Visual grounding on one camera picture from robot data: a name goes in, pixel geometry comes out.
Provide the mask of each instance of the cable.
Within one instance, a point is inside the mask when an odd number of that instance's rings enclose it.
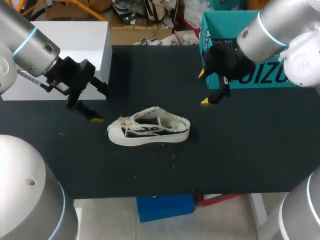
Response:
[[[17,72],[18,72],[18,74],[19,74],[20,76],[22,76],[22,77],[24,77],[25,79],[29,80],[30,82],[38,85],[39,87],[43,88],[43,89],[46,90],[47,92],[51,91],[51,90],[49,90],[49,89],[50,89],[49,86],[46,86],[46,85],[43,84],[42,82],[40,82],[40,81],[34,79],[33,77],[25,74],[24,72],[20,71],[19,69],[17,69]]]
[[[37,11],[36,13],[34,13],[30,18],[29,21],[33,22],[35,21],[38,17],[40,17],[42,14],[44,14],[46,12],[46,8],[42,8],[39,11]]]

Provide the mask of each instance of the sneaker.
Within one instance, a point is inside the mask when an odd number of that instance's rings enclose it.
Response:
[[[154,106],[120,117],[108,126],[109,139],[122,146],[138,146],[148,143],[179,143],[189,136],[190,122]]]

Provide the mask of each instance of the floor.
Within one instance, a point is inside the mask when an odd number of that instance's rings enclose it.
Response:
[[[268,208],[279,193],[263,197]],[[75,200],[82,208],[79,240],[256,240],[256,227],[246,194],[197,205],[193,214],[140,223],[135,197]]]

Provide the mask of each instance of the black tabletop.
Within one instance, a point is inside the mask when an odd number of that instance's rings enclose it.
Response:
[[[205,107],[201,67],[198,46],[114,46],[113,99],[85,102],[105,123],[87,122],[64,101],[2,101],[0,134],[32,144],[76,199],[286,192],[319,165],[314,89],[236,89]],[[189,119],[187,141],[109,141],[108,124],[152,106]]]

